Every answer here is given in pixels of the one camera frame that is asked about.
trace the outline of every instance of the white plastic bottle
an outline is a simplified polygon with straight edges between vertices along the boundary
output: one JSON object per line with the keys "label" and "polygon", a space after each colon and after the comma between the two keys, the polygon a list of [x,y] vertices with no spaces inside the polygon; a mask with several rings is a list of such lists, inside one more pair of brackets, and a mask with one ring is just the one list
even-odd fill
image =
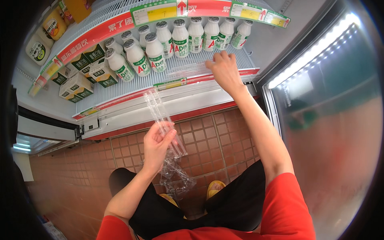
{"label": "white plastic bottle", "polygon": [[156,24],[156,35],[160,43],[163,45],[165,59],[171,58],[174,55],[172,34],[168,29],[168,24],[165,21]]}
{"label": "white plastic bottle", "polygon": [[144,25],[144,26],[141,26],[139,27],[139,34],[140,34],[140,40],[139,40],[139,43],[140,43],[140,46],[141,46],[141,49],[143,49],[143,51],[145,51],[145,48],[146,48],[146,42],[145,42],[145,36],[150,33],[150,30],[149,30],[149,27],[148,25]]}
{"label": "white plastic bottle", "polygon": [[133,39],[133,41],[135,41],[135,44],[140,46],[140,43],[139,41],[133,36],[133,34],[131,33],[131,31],[125,31],[124,33],[121,34],[121,40],[123,42],[123,44],[128,41],[129,39]]}
{"label": "white plastic bottle", "polygon": [[242,49],[249,35],[251,35],[251,28],[253,22],[251,20],[244,20],[240,26],[237,27],[235,36],[232,38],[232,46],[236,49]]}
{"label": "white plastic bottle", "polygon": [[188,48],[191,53],[199,53],[203,49],[204,29],[201,25],[201,17],[191,18],[188,27]]}
{"label": "white plastic bottle", "polygon": [[112,69],[124,82],[130,82],[135,77],[135,72],[127,60],[117,54],[115,49],[110,48],[105,52],[105,59],[108,60],[109,68]]}
{"label": "white plastic bottle", "polygon": [[234,24],[234,18],[225,18],[224,22],[220,25],[220,33],[218,34],[216,41],[216,48],[218,50],[227,50],[234,32]]}
{"label": "white plastic bottle", "polygon": [[167,69],[164,58],[163,45],[158,40],[156,33],[148,33],[145,36],[147,42],[146,52],[153,71],[157,73],[164,72]]}
{"label": "white plastic bottle", "polygon": [[124,43],[124,49],[127,52],[127,59],[139,77],[148,76],[151,73],[151,66],[144,55],[143,49],[135,44],[133,39]]}
{"label": "white plastic bottle", "polygon": [[43,66],[51,53],[51,49],[44,43],[42,38],[40,38],[37,34],[33,34],[25,47],[25,53],[35,63]]}
{"label": "white plastic bottle", "polygon": [[185,28],[185,21],[177,19],[173,22],[175,27],[172,32],[173,48],[175,56],[178,58],[185,58],[189,54],[188,50],[188,31]]}
{"label": "white plastic bottle", "polygon": [[203,49],[207,52],[215,50],[217,36],[220,33],[218,27],[218,17],[209,17],[208,23],[204,27]]}
{"label": "white plastic bottle", "polygon": [[110,48],[115,49],[115,52],[117,54],[120,54],[121,56],[123,56],[125,58],[125,53],[124,53],[123,47],[120,44],[118,44],[114,38],[109,38],[109,39],[105,40],[105,47],[108,49],[110,49]]}

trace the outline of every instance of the tiled floor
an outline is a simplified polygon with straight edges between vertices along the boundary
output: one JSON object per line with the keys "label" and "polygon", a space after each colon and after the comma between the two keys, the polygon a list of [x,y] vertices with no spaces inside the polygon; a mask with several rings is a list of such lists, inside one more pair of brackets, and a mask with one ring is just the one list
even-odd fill
{"label": "tiled floor", "polygon": [[[177,122],[188,155],[179,165],[197,184],[179,201],[187,218],[204,212],[211,181],[226,184],[258,160],[247,125],[237,108]],[[27,186],[39,214],[46,215],[69,239],[95,239],[105,207],[111,199],[108,177],[118,167],[141,169],[146,131],[30,157],[35,179]],[[165,192],[159,177],[153,181]]]}

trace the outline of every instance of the bottle cap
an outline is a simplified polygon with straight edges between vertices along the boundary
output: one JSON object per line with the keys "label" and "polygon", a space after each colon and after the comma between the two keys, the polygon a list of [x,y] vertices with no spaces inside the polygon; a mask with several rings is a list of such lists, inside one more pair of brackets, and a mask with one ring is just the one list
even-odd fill
{"label": "bottle cap", "polygon": [[109,38],[109,39],[105,40],[105,46],[106,46],[106,47],[109,47],[109,46],[111,46],[114,42],[115,42],[115,39],[114,39],[114,38]]}
{"label": "bottle cap", "polygon": [[201,22],[201,17],[193,17],[193,18],[191,18],[191,22],[193,22],[193,23],[200,23]]}
{"label": "bottle cap", "polygon": [[185,21],[182,20],[182,19],[176,19],[176,20],[173,22],[173,25],[174,25],[174,26],[184,26],[184,25],[185,25]]}
{"label": "bottle cap", "polygon": [[126,41],[123,45],[124,49],[130,48],[135,44],[135,41],[133,39],[129,39]]}
{"label": "bottle cap", "polygon": [[253,21],[251,20],[244,20],[245,23],[249,24],[249,25],[252,25],[253,24]]}
{"label": "bottle cap", "polygon": [[168,26],[167,22],[166,21],[161,21],[161,22],[158,22],[156,24],[156,28],[159,29],[159,28],[166,28]]}
{"label": "bottle cap", "polygon": [[147,30],[149,30],[148,25],[141,26],[141,27],[139,27],[139,34],[142,34]]}
{"label": "bottle cap", "polygon": [[156,33],[148,33],[147,35],[145,35],[145,41],[147,43],[152,42],[156,39],[157,39]]}
{"label": "bottle cap", "polygon": [[111,58],[111,56],[115,53],[115,49],[113,48],[110,48],[108,49],[106,52],[105,52],[105,58],[108,59],[108,58]]}
{"label": "bottle cap", "polygon": [[208,18],[208,21],[211,21],[211,22],[218,22],[218,17],[209,17],[209,18]]}
{"label": "bottle cap", "polygon": [[234,23],[236,20],[234,18],[225,18],[230,23]]}
{"label": "bottle cap", "polygon": [[126,39],[126,38],[129,38],[131,35],[132,35],[131,31],[125,31],[125,32],[121,35],[121,38],[122,38],[122,39]]}

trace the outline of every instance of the hand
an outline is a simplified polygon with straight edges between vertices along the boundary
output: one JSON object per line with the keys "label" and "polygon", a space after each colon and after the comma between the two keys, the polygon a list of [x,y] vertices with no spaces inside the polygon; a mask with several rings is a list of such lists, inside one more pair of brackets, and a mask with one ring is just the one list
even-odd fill
{"label": "hand", "polygon": [[154,123],[144,136],[144,166],[143,170],[153,177],[163,168],[164,158],[169,144],[176,136],[176,130],[171,129],[165,136],[160,132],[160,126],[172,128],[174,122]]}
{"label": "hand", "polygon": [[236,66],[235,54],[227,54],[226,51],[215,53],[213,61],[205,61],[205,66],[211,69],[216,82],[234,98],[237,94],[247,89],[240,78]]}

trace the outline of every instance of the yellow slipper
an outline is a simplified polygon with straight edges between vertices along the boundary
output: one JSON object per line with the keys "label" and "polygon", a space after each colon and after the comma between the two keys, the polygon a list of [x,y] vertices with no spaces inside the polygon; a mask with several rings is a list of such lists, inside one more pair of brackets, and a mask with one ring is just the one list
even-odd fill
{"label": "yellow slipper", "polygon": [[225,183],[223,183],[222,181],[220,180],[214,180],[212,181],[209,186],[208,186],[208,190],[207,190],[207,200],[210,199],[211,197],[213,197],[213,195],[215,195],[216,193],[218,193],[220,190],[216,190],[216,189],[211,189],[212,186],[215,184],[215,183],[218,183],[220,184],[221,186],[223,186],[223,188],[225,187]]}
{"label": "yellow slipper", "polygon": [[170,195],[166,194],[166,193],[161,193],[159,194],[160,196],[162,196],[163,198],[167,199],[168,202],[172,203],[173,205],[177,206],[178,208],[180,208],[177,203],[175,202],[175,200],[173,198],[170,197]]}

